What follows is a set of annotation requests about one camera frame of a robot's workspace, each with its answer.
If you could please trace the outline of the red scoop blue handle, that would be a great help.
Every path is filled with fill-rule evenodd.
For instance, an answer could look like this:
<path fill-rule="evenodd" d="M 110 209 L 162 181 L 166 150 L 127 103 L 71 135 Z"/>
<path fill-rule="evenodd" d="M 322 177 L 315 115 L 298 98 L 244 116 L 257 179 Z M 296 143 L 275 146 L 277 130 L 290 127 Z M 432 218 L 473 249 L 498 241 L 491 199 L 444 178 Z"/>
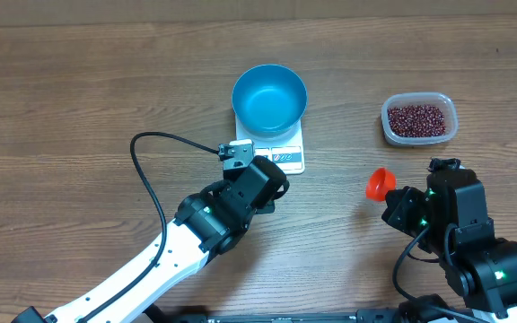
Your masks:
<path fill-rule="evenodd" d="M 372 201 L 383 202 L 386 194 L 394 190 L 396 185 L 397 179 L 395 174 L 386 168 L 379 168 L 367 182 L 365 197 Z"/>

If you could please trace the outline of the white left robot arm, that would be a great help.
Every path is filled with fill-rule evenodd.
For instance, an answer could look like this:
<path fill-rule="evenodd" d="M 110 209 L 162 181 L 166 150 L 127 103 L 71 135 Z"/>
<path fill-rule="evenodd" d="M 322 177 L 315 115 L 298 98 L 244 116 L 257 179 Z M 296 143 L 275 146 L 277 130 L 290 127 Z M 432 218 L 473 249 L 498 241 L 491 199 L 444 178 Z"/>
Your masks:
<path fill-rule="evenodd" d="M 256 156 L 236 180 L 186 197 L 152 246 L 85 295 L 47 316 L 29 307 L 13 323 L 131 322 L 174 285 L 233 249 L 253 216 L 273 212 L 288 187 L 275 163 Z"/>

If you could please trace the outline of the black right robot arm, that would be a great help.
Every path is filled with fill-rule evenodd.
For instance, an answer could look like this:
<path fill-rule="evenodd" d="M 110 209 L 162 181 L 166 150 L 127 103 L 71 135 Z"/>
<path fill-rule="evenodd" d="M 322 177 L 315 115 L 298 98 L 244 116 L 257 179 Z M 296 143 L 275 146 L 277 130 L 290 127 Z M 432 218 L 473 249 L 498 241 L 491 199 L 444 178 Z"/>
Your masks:
<path fill-rule="evenodd" d="M 517 322 L 517 242 L 498 238 L 486 192 L 475 171 L 458 159 L 433 158 L 425 190 L 398 188 L 395 175 L 379 168 L 368 181 L 368 199 L 383 202 L 381 218 L 411 237 L 393 268 L 391 280 L 405 298 L 396 322 Z M 413 248 L 431 254 L 464 310 L 440 295 L 413 296 L 398 275 Z"/>

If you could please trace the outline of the white digital kitchen scale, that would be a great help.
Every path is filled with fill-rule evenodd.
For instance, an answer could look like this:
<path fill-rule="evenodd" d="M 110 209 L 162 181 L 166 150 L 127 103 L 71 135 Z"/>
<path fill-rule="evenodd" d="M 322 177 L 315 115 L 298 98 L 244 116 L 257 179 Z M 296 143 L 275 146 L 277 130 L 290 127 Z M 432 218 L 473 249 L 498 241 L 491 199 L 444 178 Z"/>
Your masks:
<path fill-rule="evenodd" d="M 305 159 L 300 121 L 287 131 L 272 137 L 252 134 L 237 118 L 235 119 L 235 129 L 235 143 L 252 141 L 255 154 L 268 158 L 286 175 L 304 173 Z"/>

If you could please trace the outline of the teal blue bowl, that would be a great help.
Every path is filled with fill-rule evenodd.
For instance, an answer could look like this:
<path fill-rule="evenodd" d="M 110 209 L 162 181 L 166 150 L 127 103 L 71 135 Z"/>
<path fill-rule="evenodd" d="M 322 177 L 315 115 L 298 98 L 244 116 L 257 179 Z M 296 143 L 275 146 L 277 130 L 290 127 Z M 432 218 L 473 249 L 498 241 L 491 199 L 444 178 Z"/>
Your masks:
<path fill-rule="evenodd" d="M 232 109 L 249 132 L 274 137 L 289 131 L 303 117 L 309 103 L 301 76 L 284 65 L 256 65 L 232 87 Z"/>

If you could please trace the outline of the red beans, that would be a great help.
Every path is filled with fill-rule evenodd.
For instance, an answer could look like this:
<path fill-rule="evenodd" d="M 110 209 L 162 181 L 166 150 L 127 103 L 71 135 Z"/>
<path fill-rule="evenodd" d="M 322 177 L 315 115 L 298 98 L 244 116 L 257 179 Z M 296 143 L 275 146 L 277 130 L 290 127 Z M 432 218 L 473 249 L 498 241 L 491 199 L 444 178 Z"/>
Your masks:
<path fill-rule="evenodd" d="M 387 110 L 390 128 L 401 137 L 436 137 L 445 134 L 442 111 L 434 105 L 407 105 Z"/>

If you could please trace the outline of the clear plastic container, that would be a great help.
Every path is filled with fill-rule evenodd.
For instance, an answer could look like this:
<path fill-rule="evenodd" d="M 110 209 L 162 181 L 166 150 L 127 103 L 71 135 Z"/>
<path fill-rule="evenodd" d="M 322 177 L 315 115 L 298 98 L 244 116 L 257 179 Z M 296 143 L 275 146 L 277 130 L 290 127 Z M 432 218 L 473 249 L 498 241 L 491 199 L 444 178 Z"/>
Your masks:
<path fill-rule="evenodd" d="M 453 101 L 439 92 L 391 96 L 382 105 L 381 122 L 386 141 L 396 146 L 444 143 L 459 129 Z"/>

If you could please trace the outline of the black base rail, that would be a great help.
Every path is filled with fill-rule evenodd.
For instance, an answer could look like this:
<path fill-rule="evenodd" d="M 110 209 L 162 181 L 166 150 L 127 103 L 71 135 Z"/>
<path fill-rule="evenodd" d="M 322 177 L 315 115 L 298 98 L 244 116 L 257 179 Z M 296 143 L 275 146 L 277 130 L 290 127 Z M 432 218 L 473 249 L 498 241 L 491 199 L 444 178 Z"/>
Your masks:
<path fill-rule="evenodd" d="M 164 314 L 156 305 L 149 306 L 142 319 L 159 323 L 415 323 L 398 309 L 365 309 L 343 313 L 211 315 L 202 308 L 187 308 L 175 314 Z"/>

